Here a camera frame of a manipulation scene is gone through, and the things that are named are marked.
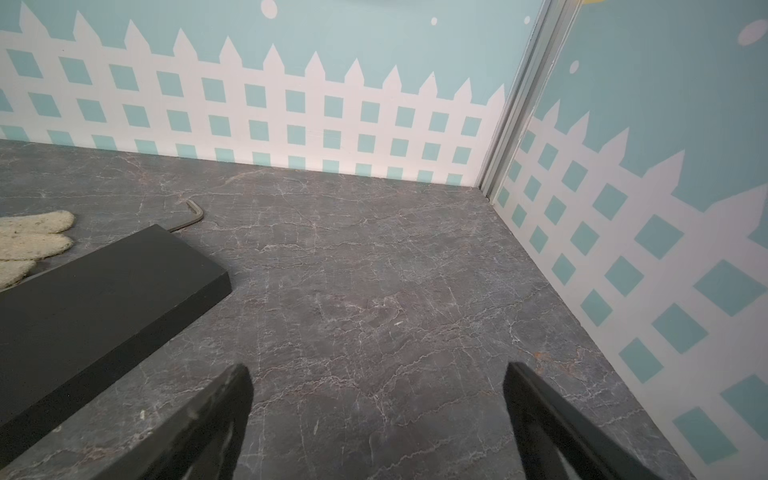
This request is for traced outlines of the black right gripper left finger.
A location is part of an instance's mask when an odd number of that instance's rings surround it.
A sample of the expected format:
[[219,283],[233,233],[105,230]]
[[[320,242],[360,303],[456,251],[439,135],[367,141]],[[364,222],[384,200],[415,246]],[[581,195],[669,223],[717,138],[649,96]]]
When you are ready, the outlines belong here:
[[248,368],[229,366],[98,479],[231,479],[251,412]]

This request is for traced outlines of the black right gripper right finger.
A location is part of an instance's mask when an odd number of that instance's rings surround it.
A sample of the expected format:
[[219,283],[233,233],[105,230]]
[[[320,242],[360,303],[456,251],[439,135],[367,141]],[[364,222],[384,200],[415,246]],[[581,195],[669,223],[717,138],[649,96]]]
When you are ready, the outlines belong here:
[[507,365],[503,396],[528,479],[656,479],[521,362]]

